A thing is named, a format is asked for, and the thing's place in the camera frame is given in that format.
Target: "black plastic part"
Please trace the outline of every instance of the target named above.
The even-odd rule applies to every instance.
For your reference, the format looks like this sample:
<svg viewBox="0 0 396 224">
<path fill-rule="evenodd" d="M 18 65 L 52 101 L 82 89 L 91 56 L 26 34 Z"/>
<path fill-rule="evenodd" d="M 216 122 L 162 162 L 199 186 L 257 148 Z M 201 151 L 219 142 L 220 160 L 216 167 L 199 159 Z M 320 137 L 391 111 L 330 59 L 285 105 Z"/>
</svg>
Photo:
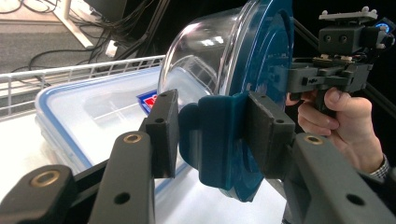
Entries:
<svg viewBox="0 0 396 224">
<path fill-rule="evenodd" d="M 175 177 L 178 144 L 177 91 L 158 95 L 146 122 L 153 147 L 152 173 L 155 178 Z"/>
<path fill-rule="evenodd" d="M 120 135 L 93 205 L 89 223 L 154 223 L 150 137 Z"/>
<path fill-rule="evenodd" d="M 319 31 L 319 52 L 351 55 L 361 49 L 364 25 L 329 26 Z"/>
<path fill-rule="evenodd" d="M 332 143 L 296 135 L 284 180 L 295 223 L 396 223 L 396 217 Z"/>
<path fill-rule="evenodd" d="M 266 178 L 283 178 L 282 161 L 295 123 L 269 97 L 251 91 L 247 100 L 244 139 Z"/>
<path fill-rule="evenodd" d="M 76 196 L 68 167 L 40 167 L 25 175 L 4 198 L 0 223 L 62 223 Z"/>
</svg>

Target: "floor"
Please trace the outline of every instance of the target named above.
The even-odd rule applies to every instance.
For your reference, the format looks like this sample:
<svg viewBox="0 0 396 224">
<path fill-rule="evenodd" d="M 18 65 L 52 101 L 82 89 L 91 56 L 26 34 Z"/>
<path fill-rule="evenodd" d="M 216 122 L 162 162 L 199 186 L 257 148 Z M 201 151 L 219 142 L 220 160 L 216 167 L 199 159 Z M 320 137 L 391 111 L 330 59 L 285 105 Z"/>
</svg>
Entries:
<svg viewBox="0 0 396 224">
<path fill-rule="evenodd" d="M 37 11 L 47 8 L 38 0 L 24 2 Z M 19 0 L 0 0 L 0 12 L 17 8 L 18 3 Z M 76 12 L 85 21 L 97 20 L 90 15 L 90 7 L 82 0 L 73 0 L 71 9 L 71 13 Z M 84 31 L 93 36 L 87 37 L 95 44 L 102 29 L 87 27 Z M 54 52 L 31 62 L 36 55 L 49 50 Z M 29 63 L 32 70 L 76 65 L 91 55 L 90 51 L 84 51 L 83 46 L 53 13 L 35 13 L 24 6 L 16 12 L 0 14 L 0 52 L 0 74 L 26 71 Z M 97 62 L 111 60 L 102 53 Z"/>
</svg>

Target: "finger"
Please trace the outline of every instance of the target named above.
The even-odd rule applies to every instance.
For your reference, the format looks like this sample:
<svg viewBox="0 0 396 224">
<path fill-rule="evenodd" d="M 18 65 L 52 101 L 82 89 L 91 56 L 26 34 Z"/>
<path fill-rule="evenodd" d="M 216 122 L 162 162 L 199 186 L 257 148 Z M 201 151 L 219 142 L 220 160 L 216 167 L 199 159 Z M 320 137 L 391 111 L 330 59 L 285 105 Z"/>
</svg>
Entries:
<svg viewBox="0 0 396 224">
<path fill-rule="evenodd" d="M 303 92 L 301 99 L 307 102 L 315 102 L 317 95 L 318 95 L 318 90 L 306 91 Z"/>
<path fill-rule="evenodd" d="M 303 116 L 298 116 L 298 123 L 306 133 L 314 133 L 322 136 L 329 136 L 330 134 L 332 134 L 332 130 L 319 127 L 318 125 L 312 123 Z"/>
<path fill-rule="evenodd" d="M 301 100 L 304 100 L 307 102 L 315 102 L 315 99 L 317 98 L 317 93 L 318 93 L 317 90 L 303 92 L 303 94 L 301 95 Z M 288 92 L 288 95 L 286 98 L 286 105 L 296 105 L 299 102 L 300 102 L 300 100 L 292 101 L 290 99 L 290 93 Z"/>
<path fill-rule="evenodd" d="M 286 97 L 286 105 L 296 105 L 299 102 L 300 102 L 300 100 L 292 101 L 290 99 L 290 93 L 288 92 L 288 96 Z"/>
<path fill-rule="evenodd" d="M 331 88 L 326 92 L 324 101 L 330 110 L 343 112 L 347 117 L 362 118 L 371 115 L 370 101 L 361 97 L 351 97 L 348 93 L 336 88 Z"/>
<path fill-rule="evenodd" d="M 313 103 L 304 102 L 298 108 L 299 117 L 303 117 L 308 120 L 310 123 L 314 125 L 329 129 L 335 130 L 339 127 L 339 122 L 337 119 L 329 117 L 325 114 L 320 113 L 318 110 L 314 108 Z"/>
</svg>

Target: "gray carpet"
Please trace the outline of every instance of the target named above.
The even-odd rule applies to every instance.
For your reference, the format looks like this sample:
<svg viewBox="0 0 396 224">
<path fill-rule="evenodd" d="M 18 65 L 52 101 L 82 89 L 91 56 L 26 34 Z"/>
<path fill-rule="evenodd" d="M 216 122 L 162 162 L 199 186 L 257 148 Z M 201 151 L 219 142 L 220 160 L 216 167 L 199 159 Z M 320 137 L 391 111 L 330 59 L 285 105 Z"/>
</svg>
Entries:
<svg viewBox="0 0 396 224">
<path fill-rule="evenodd" d="M 100 36 L 99 28 L 86 28 L 91 35 Z M 89 37 L 95 44 L 97 39 Z M 37 54 L 58 49 L 84 50 L 78 40 L 62 25 L 0 24 L 0 74 L 27 66 Z M 55 52 L 34 61 L 34 66 L 64 67 L 90 58 L 90 52 Z M 103 52 L 97 62 L 111 61 Z"/>
</svg>

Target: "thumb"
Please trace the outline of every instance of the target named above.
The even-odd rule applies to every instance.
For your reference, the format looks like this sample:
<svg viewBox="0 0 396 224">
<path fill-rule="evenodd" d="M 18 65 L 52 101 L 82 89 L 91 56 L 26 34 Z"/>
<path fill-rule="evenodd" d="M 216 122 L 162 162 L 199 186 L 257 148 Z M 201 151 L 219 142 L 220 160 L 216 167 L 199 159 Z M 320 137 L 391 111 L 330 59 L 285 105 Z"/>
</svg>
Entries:
<svg viewBox="0 0 396 224">
<path fill-rule="evenodd" d="M 366 117 L 371 115 L 372 104 L 365 98 L 351 97 L 349 93 L 336 88 L 329 89 L 325 96 L 326 106 L 333 111 L 342 112 L 348 117 Z"/>
</svg>

